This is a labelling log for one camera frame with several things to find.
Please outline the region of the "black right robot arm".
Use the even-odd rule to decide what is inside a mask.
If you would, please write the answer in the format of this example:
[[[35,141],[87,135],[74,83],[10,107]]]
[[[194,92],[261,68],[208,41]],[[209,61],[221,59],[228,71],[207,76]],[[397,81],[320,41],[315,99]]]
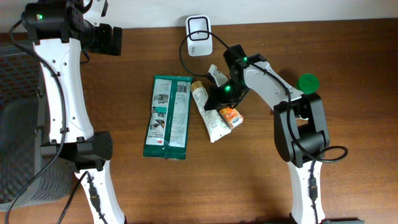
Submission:
[[[240,45],[223,54],[230,78],[211,87],[206,110],[237,107],[248,91],[256,92],[273,110],[274,143],[287,163],[292,183],[293,223],[322,223],[320,171],[330,145],[323,102],[317,93],[306,94],[276,74],[260,54],[248,56]]]

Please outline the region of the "green lidded jar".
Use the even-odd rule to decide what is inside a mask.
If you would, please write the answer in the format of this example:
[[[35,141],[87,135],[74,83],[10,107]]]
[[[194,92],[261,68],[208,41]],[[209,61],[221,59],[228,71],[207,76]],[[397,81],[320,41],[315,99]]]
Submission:
[[[296,84],[296,88],[306,95],[315,93],[319,89],[319,87],[319,79],[311,73],[303,74]]]

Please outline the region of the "small orange carton box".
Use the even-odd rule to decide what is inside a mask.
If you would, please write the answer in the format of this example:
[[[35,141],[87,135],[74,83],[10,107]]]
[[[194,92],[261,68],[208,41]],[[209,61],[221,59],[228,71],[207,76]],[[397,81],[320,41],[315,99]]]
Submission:
[[[243,116],[235,108],[223,108],[219,110],[219,114],[229,129],[238,127],[243,122]]]

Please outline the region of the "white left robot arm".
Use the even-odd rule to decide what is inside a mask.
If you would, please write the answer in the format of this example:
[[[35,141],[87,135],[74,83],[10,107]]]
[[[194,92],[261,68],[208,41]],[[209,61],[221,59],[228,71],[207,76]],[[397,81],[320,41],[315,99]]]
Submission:
[[[21,22],[44,76],[50,114],[42,152],[64,160],[85,191],[95,223],[126,223],[113,188],[109,132],[96,132],[88,117],[81,82],[81,54],[121,54],[123,30],[102,23],[107,0],[28,3]]]

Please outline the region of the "white barcode scanner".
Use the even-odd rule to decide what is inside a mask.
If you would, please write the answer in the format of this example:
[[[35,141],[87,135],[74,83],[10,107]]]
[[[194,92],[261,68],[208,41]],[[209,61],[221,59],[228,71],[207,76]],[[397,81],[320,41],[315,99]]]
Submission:
[[[192,57],[210,55],[213,41],[210,18],[204,15],[188,16],[185,20],[188,54]]]

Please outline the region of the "green wipes packet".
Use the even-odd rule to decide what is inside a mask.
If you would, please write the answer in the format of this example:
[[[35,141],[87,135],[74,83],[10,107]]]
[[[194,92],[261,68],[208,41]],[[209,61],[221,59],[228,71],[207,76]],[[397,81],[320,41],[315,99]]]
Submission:
[[[192,77],[156,75],[143,156],[184,160]]]

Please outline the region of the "grey plastic mesh basket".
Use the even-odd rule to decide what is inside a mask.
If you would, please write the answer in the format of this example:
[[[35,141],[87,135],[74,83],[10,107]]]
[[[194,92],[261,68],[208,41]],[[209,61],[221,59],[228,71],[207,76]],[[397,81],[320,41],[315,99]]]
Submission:
[[[1,212],[53,156],[49,143],[49,109],[40,62],[10,43],[1,44]],[[59,200],[72,190],[73,172],[57,159],[18,198],[13,209]]]

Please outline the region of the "white cream tube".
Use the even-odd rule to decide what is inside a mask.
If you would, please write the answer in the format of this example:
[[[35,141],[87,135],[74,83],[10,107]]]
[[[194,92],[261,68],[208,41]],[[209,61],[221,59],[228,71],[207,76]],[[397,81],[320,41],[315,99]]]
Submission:
[[[231,132],[217,110],[205,110],[208,94],[201,81],[191,84],[191,92],[198,111],[205,123],[210,142],[214,143]]]

